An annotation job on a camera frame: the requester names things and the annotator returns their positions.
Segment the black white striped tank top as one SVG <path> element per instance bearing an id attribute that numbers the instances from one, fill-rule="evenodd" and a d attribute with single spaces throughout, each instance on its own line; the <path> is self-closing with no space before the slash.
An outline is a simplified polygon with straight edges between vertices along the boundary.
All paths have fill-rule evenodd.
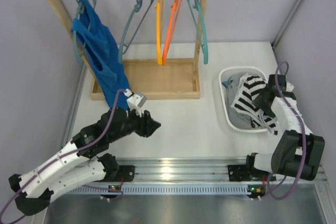
<path id="1" fill-rule="evenodd" d="M 238 90 L 231 105 L 238 113 L 250 115 L 260 125 L 259 128 L 267 129 L 271 134 L 278 134 L 276 120 L 267 116 L 261 109 L 253 104 L 260 90 L 266 86 L 265 80 L 256 75 L 243 73 L 240 78 Z"/>

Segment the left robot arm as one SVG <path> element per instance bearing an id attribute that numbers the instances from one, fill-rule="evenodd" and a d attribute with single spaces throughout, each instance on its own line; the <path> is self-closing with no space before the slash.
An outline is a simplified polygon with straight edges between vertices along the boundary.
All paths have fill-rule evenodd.
<path id="1" fill-rule="evenodd" d="M 112 181 L 120 168 L 109 145 L 132 133 L 148 138 L 161 123 L 149 111 L 110 109 L 96 123 L 84 127 L 59 152 L 31 172 L 8 180 L 17 194 L 17 209 L 32 216 L 60 196 L 91 182 Z"/>

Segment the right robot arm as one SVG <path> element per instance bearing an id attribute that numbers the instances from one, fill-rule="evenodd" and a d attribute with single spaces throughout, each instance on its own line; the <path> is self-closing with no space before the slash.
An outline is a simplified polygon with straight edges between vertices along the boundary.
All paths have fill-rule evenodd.
<path id="1" fill-rule="evenodd" d="M 282 136 L 273 153 L 251 153 L 246 157 L 245 174 L 251 180 L 258 180 L 264 172 L 290 177 L 300 174 L 301 179 L 308 181 L 317 175 L 325 141 L 306 126 L 296 96 L 288 88 L 284 75 L 271 74 L 254 100 L 255 105 L 277 121 Z"/>

